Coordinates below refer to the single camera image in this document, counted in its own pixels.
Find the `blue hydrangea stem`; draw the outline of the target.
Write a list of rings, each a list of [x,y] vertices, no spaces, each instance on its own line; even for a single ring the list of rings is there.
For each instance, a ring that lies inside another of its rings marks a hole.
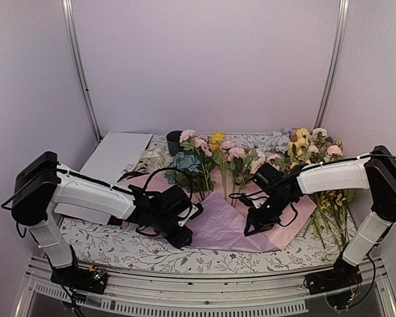
[[[207,187],[201,163],[195,155],[178,152],[169,165],[165,178],[171,185],[177,185],[192,193],[199,201],[205,198]]]

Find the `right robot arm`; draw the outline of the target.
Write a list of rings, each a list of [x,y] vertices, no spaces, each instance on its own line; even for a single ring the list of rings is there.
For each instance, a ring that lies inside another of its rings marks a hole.
[[[353,278],[354,270],[396,223],[396,156],[383,145],[357,157],[300,164],[286,173],[266,164],[257,171],[253,181],[259,193],[266,196],[256,205],[253,201],[257,193],[240,195],[240,201],[248,206],[246,236],[281,226],[284,210],[305,195],[370,193],[370,212],[328,274],[328,282],[334,288],[343,287]]]

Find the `pink wrapping paper sheet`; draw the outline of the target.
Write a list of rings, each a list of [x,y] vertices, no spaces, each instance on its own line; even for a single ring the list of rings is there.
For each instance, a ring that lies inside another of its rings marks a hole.
[[[288,206],[280,216],[283,225],[265,232],[245,236],[248,209],[238,202],[235,207],[224,199],[219,171],[211,174],[216,182],[214,192],[202,202],[203,212],[186,226],[193,232],[191,247],[227,252],[274,252],[284,250],[298,235],[315,209],[308,196]]]

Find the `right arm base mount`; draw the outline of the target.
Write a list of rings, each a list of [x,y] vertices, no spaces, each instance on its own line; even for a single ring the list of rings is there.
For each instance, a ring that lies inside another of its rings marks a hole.
[[[332,269],[307,274],[303,285],[311,295],[315,295],[359,285],[361,282],[362,276],[359,267],[340,260],[334,264]]]

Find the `yellow flower stem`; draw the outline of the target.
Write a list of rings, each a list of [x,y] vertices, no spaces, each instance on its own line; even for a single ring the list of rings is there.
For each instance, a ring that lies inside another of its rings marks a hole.
[[[216,132],[211,136],[210,149],[214,163],[219,167],[224,198],[227,198],[227,172],[228,172],[228,155],[232,144],[226,139],[223,132]]]

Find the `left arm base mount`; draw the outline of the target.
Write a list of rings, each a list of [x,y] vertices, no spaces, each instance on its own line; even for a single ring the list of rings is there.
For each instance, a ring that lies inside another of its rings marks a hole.
[[[70,289],[103,295],[108,284],[108,273],[94,266],[92,269],[75,265],[56,269],[52,267],[51,282]]]

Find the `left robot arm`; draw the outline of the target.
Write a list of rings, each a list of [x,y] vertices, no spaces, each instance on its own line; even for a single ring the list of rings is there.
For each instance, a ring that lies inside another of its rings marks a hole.
[[[46,151],[17,175],[14,194],[1,208],[26,227],[52,267],[59,269],[60,277],[78,287],[85,274],[52,219],[57,206],[82,207],[152,229],[175,248],[191,244],[193,233],[186,224],[202,213],[202,206],[194,204],[192,195],[179,186],[163,192],[149,190],[148,186],[121,187],[91,178],[60,164],[56,153]]]

